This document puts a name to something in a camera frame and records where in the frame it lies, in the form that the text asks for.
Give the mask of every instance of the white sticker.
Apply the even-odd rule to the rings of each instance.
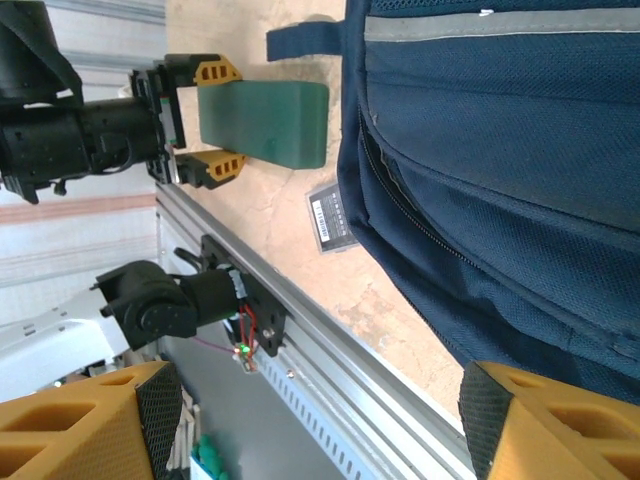
[[[322,203],[320,200],[316,200],[311,204],[313,207],[313,213],[316,216],[316,224],[318,225],[318,231],[320,232],[320,240],[322,242],[328,242],[331,240],[329,236],[329,229],[327,228],[327,222],[324,219],[324,212],[322,211]]]

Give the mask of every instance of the green block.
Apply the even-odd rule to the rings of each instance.
[[[326,85],[249,80],[199,87],[198,105],[205,143],[296,170],[326,162]]]

